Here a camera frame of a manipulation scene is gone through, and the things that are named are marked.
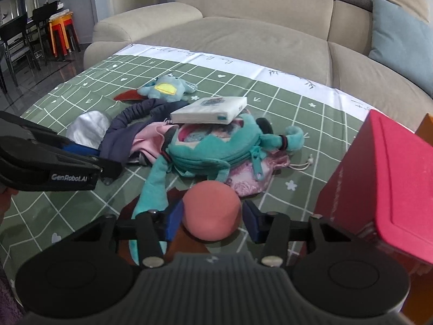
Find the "light blue pillow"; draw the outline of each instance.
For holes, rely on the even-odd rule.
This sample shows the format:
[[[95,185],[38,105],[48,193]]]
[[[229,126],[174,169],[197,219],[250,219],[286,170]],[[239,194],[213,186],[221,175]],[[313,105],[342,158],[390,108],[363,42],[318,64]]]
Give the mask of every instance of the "light blue pillow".
[[[387,0],[373,0],[369,58],[401,74],[433,97],[433,30]]]

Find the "pink box lid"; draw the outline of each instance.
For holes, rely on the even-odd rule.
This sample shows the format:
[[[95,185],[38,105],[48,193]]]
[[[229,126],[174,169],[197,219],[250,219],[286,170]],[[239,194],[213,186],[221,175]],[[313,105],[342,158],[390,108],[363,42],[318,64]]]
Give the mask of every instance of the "pink box lid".
[[[433,264],[433,147],[370,111],[377,175],[376,228],[386,243]]]

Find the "green checkered tablecloth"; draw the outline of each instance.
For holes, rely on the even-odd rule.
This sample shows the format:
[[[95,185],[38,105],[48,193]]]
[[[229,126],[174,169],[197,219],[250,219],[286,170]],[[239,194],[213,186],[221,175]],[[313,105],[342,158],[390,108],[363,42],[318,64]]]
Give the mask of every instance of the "green checkered tablecloth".
[[[208,96],[246,96],[248,109],[270,120],[275,133],[296,125],[305,132],[305,146],[291,159],[314,164],[305,171],[276,172],[265,193],[253,197],[262,211],[278,211],[306,220],[317,196],[344,156],[370,107],[338,90],[248,62],[171,48],[132,45],[60,84],[23,115],[64,135],[81,113],[105,111],[112,117],[127,107],[112,98],[163,74],[198,85],[190,101]],[[13,281],[18,268],[52,243],[106,213],[118,215],[140,194],[149,168],[127,168],[110,186],[94,191],[20,192],[0,227],[0,259]],[[167,188],[187,189],[194,180],[167,176]],[[227,240],[208,245],[211,252],[249,250],[254,245],[241,226]],[[300,244],[292,243],[297,254]]]

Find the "beige sofa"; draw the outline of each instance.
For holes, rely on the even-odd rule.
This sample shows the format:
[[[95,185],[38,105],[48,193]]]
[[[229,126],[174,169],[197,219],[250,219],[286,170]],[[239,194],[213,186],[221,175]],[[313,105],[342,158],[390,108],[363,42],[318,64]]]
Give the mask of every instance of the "beige sofa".
[[[349,93],[415,130],[433,100],[368,58],[372,14],[335,0],[176,0],[100,21],[86,68],[129,43],[203,51]]]

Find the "orange ball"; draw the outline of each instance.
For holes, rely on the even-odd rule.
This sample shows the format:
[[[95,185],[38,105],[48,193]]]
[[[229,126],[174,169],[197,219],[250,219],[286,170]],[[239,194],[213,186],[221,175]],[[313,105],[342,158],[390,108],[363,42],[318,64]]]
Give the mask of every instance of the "orange ball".
[[[228,185],[203,181],[183,196],[183,224],[196,238],[220,241],[239,227],[241,201]]]

